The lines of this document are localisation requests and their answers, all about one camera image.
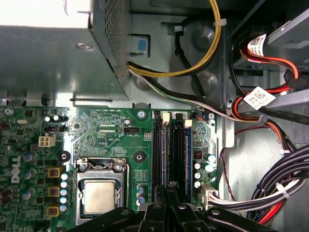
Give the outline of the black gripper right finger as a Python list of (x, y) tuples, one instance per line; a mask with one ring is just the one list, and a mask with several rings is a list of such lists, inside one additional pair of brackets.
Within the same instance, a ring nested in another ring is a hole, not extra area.
[(272, 228), (213, 207), (201, 213), (189, 204), (180, 202), (177, 182), (168, 184), (168, 204), (177, 232), (273, 232)]

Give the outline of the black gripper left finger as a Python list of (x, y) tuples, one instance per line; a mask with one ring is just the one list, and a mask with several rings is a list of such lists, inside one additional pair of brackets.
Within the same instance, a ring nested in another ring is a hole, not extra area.
[(167, 197), (166, 188), (157, 185), (154, 202), (147, 203), (137, 212), (119, 207), (79, 226), (70, 232), (163, 232), (166, 229)]

